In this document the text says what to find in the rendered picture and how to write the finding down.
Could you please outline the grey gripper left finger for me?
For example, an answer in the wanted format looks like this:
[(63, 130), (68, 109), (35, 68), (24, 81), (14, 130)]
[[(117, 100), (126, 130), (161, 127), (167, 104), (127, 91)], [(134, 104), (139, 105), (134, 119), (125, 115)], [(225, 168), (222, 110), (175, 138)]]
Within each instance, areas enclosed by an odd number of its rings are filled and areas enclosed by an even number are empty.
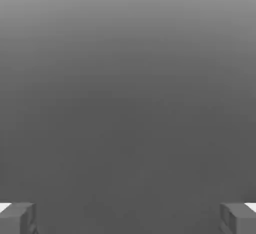
[(0, 202), (0, 234), (38, 234), (37, 205)]

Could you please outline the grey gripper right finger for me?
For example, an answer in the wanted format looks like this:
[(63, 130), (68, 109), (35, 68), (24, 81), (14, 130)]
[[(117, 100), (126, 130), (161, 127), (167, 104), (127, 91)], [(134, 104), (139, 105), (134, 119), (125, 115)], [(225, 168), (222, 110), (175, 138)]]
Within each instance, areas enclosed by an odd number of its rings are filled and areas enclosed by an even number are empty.
[(220, 234), (256, 234), (256, 202), (221, 203)]

